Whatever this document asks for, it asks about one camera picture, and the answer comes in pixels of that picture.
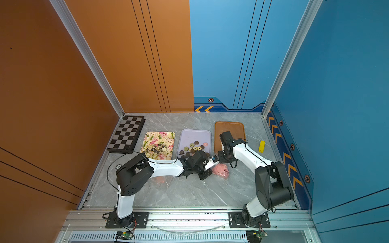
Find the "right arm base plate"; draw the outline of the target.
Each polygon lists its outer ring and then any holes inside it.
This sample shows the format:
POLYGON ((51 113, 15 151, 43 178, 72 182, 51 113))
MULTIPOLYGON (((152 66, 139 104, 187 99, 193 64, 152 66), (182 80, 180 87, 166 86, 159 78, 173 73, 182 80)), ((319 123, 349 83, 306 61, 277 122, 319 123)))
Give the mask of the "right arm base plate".
POLYGON ((230 228, 270 228, 268 214, 262 214, 255 218, 244 211, 228 212, 230 228))

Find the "ziploc bag of beige cookies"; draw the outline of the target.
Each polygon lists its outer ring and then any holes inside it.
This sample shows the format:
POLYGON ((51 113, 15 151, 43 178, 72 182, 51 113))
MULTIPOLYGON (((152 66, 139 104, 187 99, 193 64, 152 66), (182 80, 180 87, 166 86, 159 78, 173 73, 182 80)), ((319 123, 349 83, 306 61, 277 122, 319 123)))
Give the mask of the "ziploc bag of beige cookies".
POLYGON ((168 185, 171 182, 171 178, 169 176, 154 177, 153 180, 157 185, 162 185, 162 184, 168 185))

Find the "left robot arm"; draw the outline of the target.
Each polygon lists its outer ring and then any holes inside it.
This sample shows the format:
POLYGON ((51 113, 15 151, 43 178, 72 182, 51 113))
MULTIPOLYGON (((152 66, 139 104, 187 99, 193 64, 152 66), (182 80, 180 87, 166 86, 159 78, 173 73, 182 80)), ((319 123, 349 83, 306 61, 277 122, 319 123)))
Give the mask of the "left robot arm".
POLYGON ((139 153, 116 171, 118 201, 114 212, 117 224, 120 227, 127 227, 135 221, 133 214, 135 194, 149 179, 160 176, 187 177, 196 174, 200 180, 205 180, 212 174, 212 168, 218 162, 217 156, 208 156, 203 151, 169 161, 149 159, 146 154, 139 153))

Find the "ziploc bag of pink cookies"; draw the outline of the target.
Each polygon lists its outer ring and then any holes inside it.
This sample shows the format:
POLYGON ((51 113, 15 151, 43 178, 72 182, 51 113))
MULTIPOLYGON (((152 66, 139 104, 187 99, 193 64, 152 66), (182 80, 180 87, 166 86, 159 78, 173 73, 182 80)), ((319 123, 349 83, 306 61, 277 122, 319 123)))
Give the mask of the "ziploc bag of pink cookies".
POLYGON ((218 164, 212 168, 212 173, 223 179, 229 178, 229 170, 226 164, 218 164))

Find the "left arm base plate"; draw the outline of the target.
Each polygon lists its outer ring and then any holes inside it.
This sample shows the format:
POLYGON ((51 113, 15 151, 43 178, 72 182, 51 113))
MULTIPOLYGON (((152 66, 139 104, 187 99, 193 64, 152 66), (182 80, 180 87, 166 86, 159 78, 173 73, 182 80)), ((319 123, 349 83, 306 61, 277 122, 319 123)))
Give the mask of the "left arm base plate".
POLYGON ((130 216, 119 219, 116 212, 112 211, 102 215, 106 221, 105 228, 134 228, 144 229, 147 226, 149 212, 133 212, 130 216))

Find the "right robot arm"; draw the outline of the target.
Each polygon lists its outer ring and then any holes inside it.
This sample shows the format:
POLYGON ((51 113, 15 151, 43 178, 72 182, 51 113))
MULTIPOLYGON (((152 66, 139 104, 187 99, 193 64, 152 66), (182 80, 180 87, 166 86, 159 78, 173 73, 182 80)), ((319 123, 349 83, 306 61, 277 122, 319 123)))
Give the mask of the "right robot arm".
POLYGON ((242 162, 255 176, 256 197, 243 206, 243 223, 258 225, 268 211, 294 198, 294 189, 282 162, 272 162, 252 150, 247 140, 232 137, 229 131, 220 134, 222 150, 218 152, 221 164, 236 168, 242 162))

